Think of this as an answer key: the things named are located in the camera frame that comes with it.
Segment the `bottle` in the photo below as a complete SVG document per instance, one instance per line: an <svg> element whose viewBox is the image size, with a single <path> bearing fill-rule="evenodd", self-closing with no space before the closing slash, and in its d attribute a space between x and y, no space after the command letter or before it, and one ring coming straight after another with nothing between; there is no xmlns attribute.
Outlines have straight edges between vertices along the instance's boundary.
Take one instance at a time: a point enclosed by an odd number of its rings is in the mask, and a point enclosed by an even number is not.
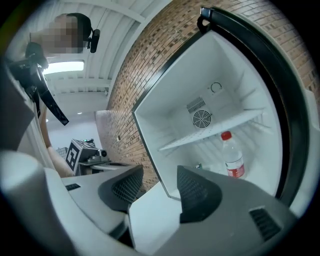
<svg viewBox="0 0 320 256"><path fill-rule="evenodd" d="M221 133L221 138L223 140L222 157L225 162L228 175L239 178L245 173L241 148L232 138L230 131Z"/></svg>

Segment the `red bottle cap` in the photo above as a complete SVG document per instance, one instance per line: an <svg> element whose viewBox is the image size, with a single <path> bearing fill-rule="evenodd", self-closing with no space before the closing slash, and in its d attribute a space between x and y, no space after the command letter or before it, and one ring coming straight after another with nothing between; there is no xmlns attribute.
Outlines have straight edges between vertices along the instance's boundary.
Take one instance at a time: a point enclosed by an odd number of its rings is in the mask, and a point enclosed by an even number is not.
<svg viewBox="0 0 320 256"><path fill-rule="evenodd" d="M221 133L221 138L223 141L229 140L231 137L232 137L231 132L228 130Z"/></svg>

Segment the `fluorescent light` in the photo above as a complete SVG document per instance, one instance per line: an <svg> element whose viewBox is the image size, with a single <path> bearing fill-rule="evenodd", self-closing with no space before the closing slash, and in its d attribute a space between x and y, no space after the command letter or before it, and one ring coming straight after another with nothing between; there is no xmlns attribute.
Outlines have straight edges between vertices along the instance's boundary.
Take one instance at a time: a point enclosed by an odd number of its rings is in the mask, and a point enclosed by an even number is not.
<svg viewBox="0 0 320 256"><path fill-rule="evenodd" d="M50 63L49 67L43 71L43 74L52 74L66 71L82 71L85 63L83 61L66 61Z"/></svg>

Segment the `brick wall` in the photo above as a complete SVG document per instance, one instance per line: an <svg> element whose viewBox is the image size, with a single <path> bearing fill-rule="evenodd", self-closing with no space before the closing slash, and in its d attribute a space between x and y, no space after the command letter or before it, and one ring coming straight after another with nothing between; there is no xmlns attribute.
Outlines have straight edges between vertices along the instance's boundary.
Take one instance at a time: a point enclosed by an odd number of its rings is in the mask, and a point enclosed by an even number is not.
<svg viewBox="0 0 320 256"><path fill-rule="evenodd" d="M146 190L158 182L134 122L131 110L166 61L197 31L200 7L220 7L246 17L263 28L288 54L304 86L320 106L315 66L290 22L267 0L173 0L143 30L116 78L107 110L96 113L102 146L113 161L143 165Z"/></svg>

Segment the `white corrugated ceiling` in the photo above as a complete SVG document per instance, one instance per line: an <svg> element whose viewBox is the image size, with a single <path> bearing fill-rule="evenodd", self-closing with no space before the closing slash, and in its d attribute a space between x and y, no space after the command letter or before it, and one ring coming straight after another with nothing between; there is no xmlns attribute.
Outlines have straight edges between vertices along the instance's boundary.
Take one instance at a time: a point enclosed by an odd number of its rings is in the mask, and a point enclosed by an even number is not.
<svg viewBox="0 0 320 256"><path fill-rule="evenodd" d="M120 67L134 41L171 0L51 0L30 20L31 32L46 27L56 16L82 13L99 29L96 53L62 54L49 62L83 60L83 71L47 74L48 86L66 115L104 110Z"/></svg>

